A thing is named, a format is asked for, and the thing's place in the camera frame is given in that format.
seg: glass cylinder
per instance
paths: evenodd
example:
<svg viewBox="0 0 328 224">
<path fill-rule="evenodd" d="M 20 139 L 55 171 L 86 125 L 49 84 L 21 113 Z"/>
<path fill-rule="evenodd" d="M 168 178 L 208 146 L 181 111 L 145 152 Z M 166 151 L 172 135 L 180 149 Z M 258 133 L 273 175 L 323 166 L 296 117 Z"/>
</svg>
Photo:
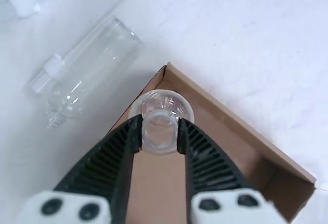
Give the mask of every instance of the glass cylinder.
<svg viewBox="0 0 328 224">
<path fill-rule="evenodd" d="M 141 46 L 135 34 L 116 18 L 97 26 L 64 58 L 65 68 L 45 94 L 50 125 L 56 127 L 95 108 L 97 98 L 110 91 L 108 86 L 115 85 Z"/>
</svg>

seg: white cap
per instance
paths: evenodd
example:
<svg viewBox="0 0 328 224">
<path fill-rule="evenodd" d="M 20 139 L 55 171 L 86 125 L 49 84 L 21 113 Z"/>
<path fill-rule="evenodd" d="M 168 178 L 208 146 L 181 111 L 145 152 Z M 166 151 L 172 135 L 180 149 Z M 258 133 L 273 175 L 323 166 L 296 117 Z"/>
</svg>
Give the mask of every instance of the white cap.
<svg viewBox="0 0 328 224">
<path fill-rule="evenodd" d="M 17 16 L 21 18 L 28 17 L 40 11 L 37 0 L 9 0 L 16 10 Z"/>
<path fill-rule="evenodd" d="M 36 93 L 42 93 L 50 80 L 58 80 L 63 73 L 65 62 L 61 56 L 54 54 L 44 64 L 43 69 L 30 82 L 30 88 Z"/>
</svg>

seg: transparent glass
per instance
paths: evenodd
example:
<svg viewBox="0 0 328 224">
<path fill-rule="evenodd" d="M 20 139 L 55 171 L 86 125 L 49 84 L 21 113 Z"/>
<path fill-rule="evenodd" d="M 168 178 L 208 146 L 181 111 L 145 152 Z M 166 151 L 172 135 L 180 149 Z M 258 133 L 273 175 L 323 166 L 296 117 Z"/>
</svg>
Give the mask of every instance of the transparent glass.
<svg viewBox="0 0 328 224">
<path fill-rule="evenodd" d="M 66 69 L 46 92 L 50 126 L 73 119 L 95 108 L 103 92 L 113 88 L 136 58 L 142 44 L 135 34 L 116 18 L 97 26 L 71 52 Z"/>
<path fill-rule="evenodd" d="M 141 114 L 142 149 L 152 154 L 176 151 L 178 120 L 194 122 L 188 101 L 171 90 L 152 90 L 140 96 L 131 107 L 129 118 Z"/>
</svg>

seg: brown cardboard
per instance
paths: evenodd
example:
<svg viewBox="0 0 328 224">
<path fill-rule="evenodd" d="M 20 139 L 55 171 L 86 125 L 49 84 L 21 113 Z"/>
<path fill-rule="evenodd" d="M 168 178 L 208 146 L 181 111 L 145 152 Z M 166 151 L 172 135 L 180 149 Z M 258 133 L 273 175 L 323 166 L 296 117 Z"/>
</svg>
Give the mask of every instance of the brown cardboard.
<svg viewBox="0 0 328 224">
<path fill-rule="evenodd" d="M 315 178 L 223 104 L 175 69 L 164 66 L 141 94 L 170 89 L 183 95 L 195 124 L 213 138 L 245 177 L 272 200 L 288 220 L 311 196 Z M 114 127 L 128 118 L 127 109 Z M 127 224 L 186 223 L 185 161 L 173 153 L 135 155 Z"/>
</svg>

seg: white background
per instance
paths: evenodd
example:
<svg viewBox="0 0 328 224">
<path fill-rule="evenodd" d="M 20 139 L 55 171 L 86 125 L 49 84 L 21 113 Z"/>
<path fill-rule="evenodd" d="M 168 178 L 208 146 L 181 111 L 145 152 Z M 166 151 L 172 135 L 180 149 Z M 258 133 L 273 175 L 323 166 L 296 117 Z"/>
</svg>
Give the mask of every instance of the white background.
<svg viewBox="0 0 328 224">
<path fill-rule="evenodd" d="M 1 223 L 28 196 L 54 187 L 167 62 L 328 189 L 328 0 L 44 0 L 41 7 L 0 24 Z M 110 9 L 141 38 L 144 54 L 124 74 L 124 92 L 91 116 L 47 130 L 42 100 L 26 84 Z M 326 198 L 317 191 L 295 222 L 326 223 Z"/>
</svg>

